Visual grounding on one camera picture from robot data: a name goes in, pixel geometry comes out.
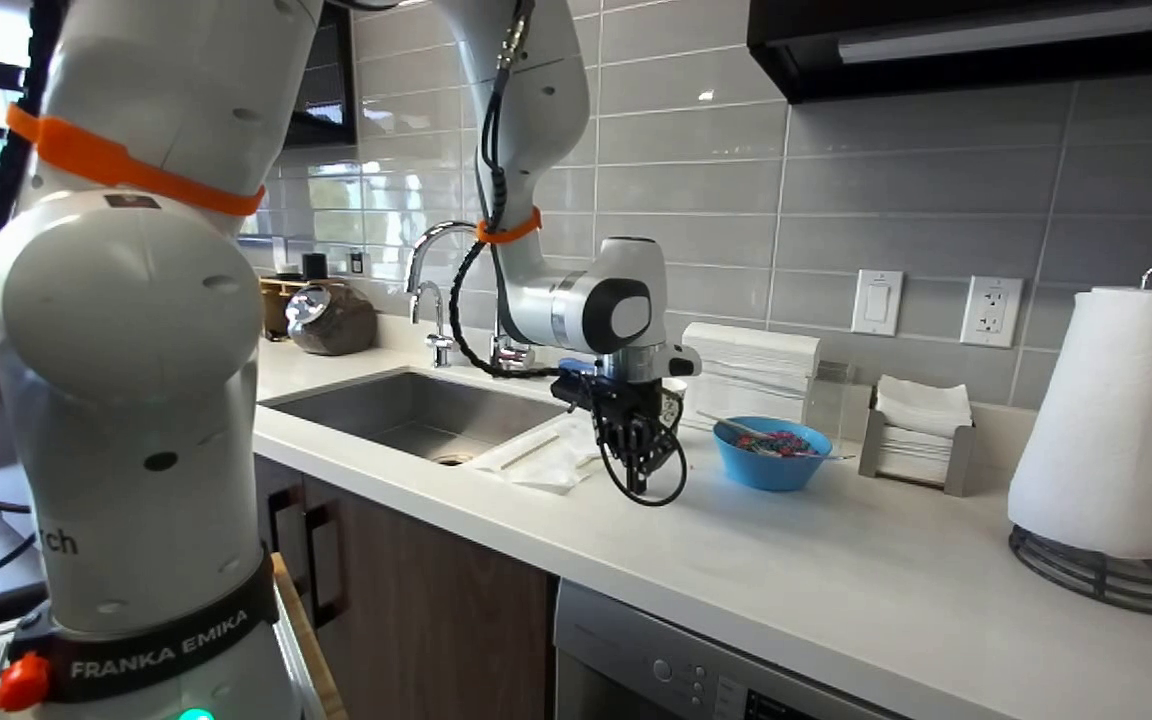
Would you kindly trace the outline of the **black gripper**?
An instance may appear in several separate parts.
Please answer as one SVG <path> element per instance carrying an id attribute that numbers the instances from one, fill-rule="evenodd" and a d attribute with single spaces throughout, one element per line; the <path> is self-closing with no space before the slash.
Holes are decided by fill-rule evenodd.
<path id="1" fill-rule="evenodd" d="M 650 490 L 650 475 L 664 466 L 660 386 L 595 386 L 594 419 L 595 440 L 608 448 L 602 456 L 608 480 L 629 494 L 622 462 L 637 462 L 637 483 Z"/>

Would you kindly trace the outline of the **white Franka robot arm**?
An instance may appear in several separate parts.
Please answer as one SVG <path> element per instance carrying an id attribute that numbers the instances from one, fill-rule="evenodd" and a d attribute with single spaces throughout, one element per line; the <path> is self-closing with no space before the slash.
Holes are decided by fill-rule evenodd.
<path id="1" fill-rule="evenodd" d="M 266 206 L 331 0 L 36 0 L 0 394 L 43 604 L 0 720 L 304 720 L 258 520 Z"/>

